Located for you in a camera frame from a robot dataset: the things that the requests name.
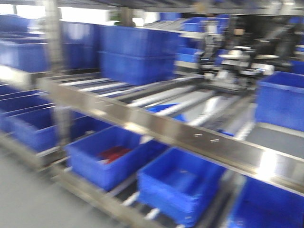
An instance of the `red item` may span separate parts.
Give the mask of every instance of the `red item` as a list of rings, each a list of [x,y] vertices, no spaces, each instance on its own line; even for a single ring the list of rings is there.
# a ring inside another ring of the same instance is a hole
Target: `red item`
[[[99,153],[98,157],[102,157],[102,161],[105,161],[105,164],[109,164],[116,159],[124,156],[126,153],[128,153],[130,149],[124,148],[122,146],[115,146],[112,147],[106,151],[102,151]]]

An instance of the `metal frame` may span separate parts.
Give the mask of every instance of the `metal frame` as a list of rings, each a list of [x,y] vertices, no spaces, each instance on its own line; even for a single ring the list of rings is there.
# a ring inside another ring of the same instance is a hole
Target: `metal frame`
[[[69,78],[74,79],[75,76],[65,76],[62,79],[67,81]],[[55,102],[72,106],[136,133],[150,135],[161,142],[202,155],[205,159],[236,172],[304,195],[304,159],[238,141],[202,127],[189,126],[166,116],[157,116],[122,102],[130,97],[135,98],[139,95],[136,93],[114,100],[98,97],[91,92],[80,92],[76,87],[61,84],[60,80],[60,77],[41,79],[41,88],[48,91]],[[273,163],[272,170],[265,167],[267,159]]]
[[[37,153],[13,139],[10,133],[0,132],[0,145],[37,171],[47,169],[51,164],[66,156],[59,147]]]
[[[62,187],[132,228],[166,228],[157,220],[161,213],[159,210],[136,203],[138,192],[128,190],[129,186],[135,184],[135,179],[127,179],[112,191],[106,192],[71,172],[63,163],[53,165],[51,171],[53,179]],[[229,214],[244,183],[244,177],[227,171],[214,200],[194,228],[215,228],[214,222],[219,227]],[[117,197],[123,191],[127,193],[125,200]]]

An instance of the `blue plastic bin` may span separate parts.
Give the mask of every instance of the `blue plastic bin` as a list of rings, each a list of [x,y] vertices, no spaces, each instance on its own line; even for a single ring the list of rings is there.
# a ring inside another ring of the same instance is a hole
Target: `blue plastic bin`
[[[15,14],[0,14],[0,31],[27,32],[30,23],[30,19]]]
[[[71,139],[75,140],[84,136],[88,131],[99,132],[112,125],[103,121],[97,120],[90,116],[82,116],[74,119],[74,124],[71,126]]]
[[[62,33],[65,43],[81,45],[80,68],[98,68],[98,51],[103,50],[100,37],[103,36],[102,25],[62,21]]]
[[[8,116],[27,113],[38,109],[53,106],[50,101],[41,98],[39,95],[29,95],[11,98],[0,101],[0,129],[11,132],[11,123],[7,120]]]
[[[157,113],[160,112],[161,110],[164,110],[166,108],[170,108],[173,105],[177,105],[178,103],[174,103],[174,104],[161,104],[161,105],[157,105],[155,107],[149,108],[148,111],[152,112],[152,113]],[[174,117],[174,119],[182,121],[182,122],[186,122],[186,119],[184,117],[183,114],[177,115],[176,117]]]
[[[291,61],[291,73],[304,75],[304,62]]]
[[[184,61],[184,62],[197,63],[198,59],[199,59],[198,55],[196,54],[197,52],[198,52],[198,49],[182,47],[179,49],[177,60]]]
[[[173,12],[161,12],[160,13],[160,21],[178,20],[180,18],[181,18],[181,13],[173,13]]]
[[[81,69],[84,64],[84,47],[82,44],[64,44],[64,56],[68,69]]]
[[[174,56],[179,45],[179,33],[105,26],[103,33],[104,51],[133,57]]]
[[[45,108],[9,117],[12,136],[35,152],[55,147],[58,132],[52,112],[52,108]]]
[[[302,228],[304,198],[248,178],[229,216],[228,228]]]
[[[132,85],[144,85],[164,81],[173,76],[175,57],[131,57],[100,53],[103,76]]]
[[[224,170],[192,153],[169,149],[139,171],[139,201],[192,227],[216,194]]]
[[[152,159],[154,148],[166,149],[165,145],[155,142],[139,145],[140,138],[136,133],[111,127],[73,142],[65,149],[70,156],[73,172],[110,191]],[[97,154],[114,146],[123,146],[131,151],[110,164],[98,160]]]
[[[258,84],[256,121],[304,131],[304,76],[276,72]]]
[[[31,39],[16,40],[25,43],[0,41],[2,64],[31,73],[48,70],[49,64],[44,43],[29,43]]]

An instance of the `gray floor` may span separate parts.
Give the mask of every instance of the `gray floor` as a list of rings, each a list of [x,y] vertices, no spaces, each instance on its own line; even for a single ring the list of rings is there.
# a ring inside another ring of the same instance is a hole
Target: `gray floor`
[[[0,148],[0,228],[122,228]]]

